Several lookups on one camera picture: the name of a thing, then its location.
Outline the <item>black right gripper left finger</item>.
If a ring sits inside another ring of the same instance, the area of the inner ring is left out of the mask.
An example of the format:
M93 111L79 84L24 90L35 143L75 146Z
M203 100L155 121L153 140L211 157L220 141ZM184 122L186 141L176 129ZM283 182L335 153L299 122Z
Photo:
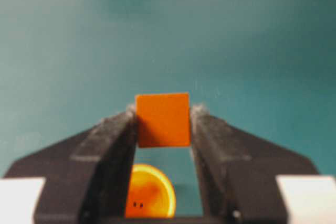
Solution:
M33 223L123 217L136 146L133 109L14 161L5 179L42 179Z

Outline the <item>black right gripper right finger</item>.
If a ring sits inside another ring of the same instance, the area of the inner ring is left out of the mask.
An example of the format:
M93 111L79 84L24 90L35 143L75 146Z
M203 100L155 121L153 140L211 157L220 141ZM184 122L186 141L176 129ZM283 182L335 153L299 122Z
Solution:
M231 223L287 223L277 175L317 175L306 156L229 125L202 105L190 110L203 213Z

